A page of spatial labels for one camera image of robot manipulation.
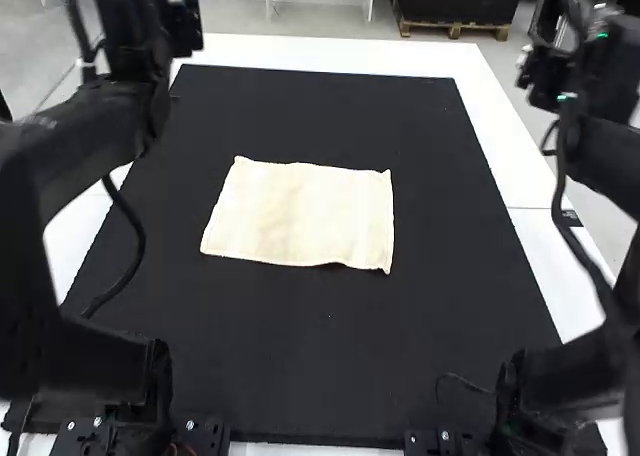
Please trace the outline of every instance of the wooden pallet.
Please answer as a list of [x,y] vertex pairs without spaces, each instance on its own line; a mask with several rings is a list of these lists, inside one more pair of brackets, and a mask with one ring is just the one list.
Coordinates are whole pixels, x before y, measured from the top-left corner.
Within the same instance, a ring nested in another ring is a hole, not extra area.
[[393,8],[393,14],[396,17],[398,23],[398,29],[400,30],[400,36],[403,38],[409,38],[411,36],[411,28],[446,28],[449,33],[449,39],[460,38],[460,33],[463,28],[465,29],[485,29],[494,31],[495,37],[498,41],[506,41],[509,39],[510,24],[477,24],[474,22],[462,23],[462,22],[443,22],[443,21],[412,21],[406,19],[398,0],[391,0],[391,7]]

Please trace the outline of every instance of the cable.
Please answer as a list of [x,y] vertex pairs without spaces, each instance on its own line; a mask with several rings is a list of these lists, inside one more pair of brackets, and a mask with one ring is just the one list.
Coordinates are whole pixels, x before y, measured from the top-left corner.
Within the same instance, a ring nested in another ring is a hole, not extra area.
[[558,128],[558,124],[560,124],[560,120],[556,119],[553,123],[551,123],[551,125],[547,129],[547,132],[544,133],[544,136],[542,137],[542,142],[540,143],[540,152],[543,156],[556,155],[555,149],[547,149],[547,143],[549,142],[549,138],[551,138],[553,132]]
[[67,8],[67,14],[71,23],[73,33],[78,40],[78,46],[80,47],[80,55],[83,61],[82,77],[84,82],[93,81],[97,78],[96,67],[94,64],[95,57],[92,60],[91,43],[89,42],[89,36],[84,26],[82,14],[78,7],[78,0],[64,0],[64,5]]
[[147,245],[147,236],[144,232],[144,227],[142,226],[140,218],[135,213],[133,208],[129,205],[129,203],[120,194],[120,192],[116,189],[113,181],[111,180],[111,176],[107,175],[102,178],[102,184],[104,185],[104,189],[113,200],[113,204],[120,211],[122,211],[124,216],[127,218],[127,221],[129,221],[129,223],[135,230],[138,240],[138,247],[134,260],[131,262],[129,268],[122,275],[122,277],[118,281],[116,281],[115,284],[111,286],[107,291],[99,296],[94,297],[87,308],[82,311],[82,313],[80,313],[80,316],[86,319],[91,319],[96,311],[98,311],[102,306],[115,298],[120,293],[120,291],[122,291],[127,286],[127,284],[129,284],[129,282],[133,279],[133,276],[136,274],[136,271],[138,271],[138,268],[140,267],[140,263],[142,262],[144,251]]
[[[576,103],[573,101],[566,101],[563,104]],[[576,238],[576,236],[573,234],[573,231],[571,231],[571,228],[566,223],[562,214],[562,196],[565,191],[567,180],[565,142],[567,133],[572,127],[577,127],[577,125],[575,125],[573,121],[566,121],[565,116],[565,121],[562,121],[559,124],[559,129],[556,137],[556,165],[558,174],[556,178],[556,188],[553,193],[553,199],[551,200],[551,219],[558,228],[560,235],[569,246],[571,252],[591,277],[596,290],[596,294],[598,295],[598,299],[600,300],[600,305],[602,306],[602,309],[604,310],[607,317],[609,317],[612,315],[613,308],[615,307],[613,305],[611,286],[604,277],[604,274],[602,273],[600,267],[589,257],[582,244],[580,244],[580,242],[578,241],[578,238]]]
[[472,391],[474,393],[485,394],[487,396],[493,396],[495,394],[494,391],[491,391],[489,389],[483,388],[482,386],[478,386],[477,384],[472,383],[468,379],[463,378],[459,374],[448,372],[448,373],[441,374],[436,379],[436,384],[435,384],[434,390],[435,390],[435,394],[436,394],[436,403],[438,405],[440,404],[440,382],[443,379],[447,379],[447,378],[451,378],[451,379],[454,379],[455,381],[457,381],[459,383],[462,383],[462,385],[466,389],[468,389],[469,391]]
[[22,423],[20,424],[20,429],[18,431],[14,431],[9,436],[9,447],[7,448],[7,456],[17,456],[18,450],[20,449],[20,436],[24,433],[24,428],[27,426],[27,421],[31,417],[31,410],[33,409],[33,398],[29,401],[29,406],[24,412],[24,416],[22,418]]

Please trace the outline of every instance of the towel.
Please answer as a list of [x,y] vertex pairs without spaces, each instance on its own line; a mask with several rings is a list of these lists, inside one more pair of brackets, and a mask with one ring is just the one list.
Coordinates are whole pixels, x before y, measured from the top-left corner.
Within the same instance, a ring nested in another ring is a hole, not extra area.
[[342,263],[391,272],[391,171],[236,156],[200,251],[287,266]]

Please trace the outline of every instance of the floor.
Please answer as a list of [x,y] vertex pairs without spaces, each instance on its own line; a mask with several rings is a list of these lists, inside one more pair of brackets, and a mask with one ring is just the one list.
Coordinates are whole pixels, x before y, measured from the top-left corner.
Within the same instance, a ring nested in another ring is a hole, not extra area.
[[[485,32],[463,31],[460,42],[476,43],[505,93],[539,142],[553,120],[531,108],[525,93],[514,86],[515,61],[529,42],[527,30],[534,1],[523,1],[516,12],[509,41],[496,42]],[[99,35],[91,0],[82,1],[88,32]],[[360,8],[278,4],[271,21],[259,1],[202,0],[205,32],[278,34],[327,38],[401,39],[388,0],[375,0],[374,17],[365,23]],[[62,7],[43,10],[39,0],[0,0],[0,88],[16,117],[60,102],[78,84],[71,71],[77,49]],[[409,41],[447,41],[439,30],[416,31]],[[568,195],[614,274],[620,269],[635,223],[604,198],[570,184]]]

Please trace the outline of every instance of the black mat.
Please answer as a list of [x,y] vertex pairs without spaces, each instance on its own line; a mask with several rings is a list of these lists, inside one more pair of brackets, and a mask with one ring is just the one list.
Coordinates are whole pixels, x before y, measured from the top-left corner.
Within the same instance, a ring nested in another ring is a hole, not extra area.
[[[164,141],[123,188],[144,262],[95,321],[169,342],[174,407],[249,440],[386,447],[442,418],[490,427],[491,400],[443,385],[438,408],[435,378],[491,387],[514,351],[559,339],[453,80],[184,66],[173,93]],[[391,275],[202,255],[236,155],[391,169]],[[112,211],[65,311],[133,252]]]

